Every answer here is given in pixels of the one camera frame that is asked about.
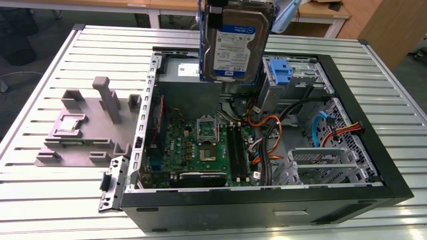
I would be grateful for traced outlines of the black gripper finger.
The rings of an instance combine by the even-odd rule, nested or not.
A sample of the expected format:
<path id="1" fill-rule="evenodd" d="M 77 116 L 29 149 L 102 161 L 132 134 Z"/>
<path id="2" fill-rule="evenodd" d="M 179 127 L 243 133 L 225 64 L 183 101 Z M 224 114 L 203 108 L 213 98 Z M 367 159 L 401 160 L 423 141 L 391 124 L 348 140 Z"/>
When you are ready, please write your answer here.
<path id="1" fill-rule="evenodd" d="M 208 27 L 223 26 L 223 0 L 208 0 L 207 1 L 207 24 Z"/>

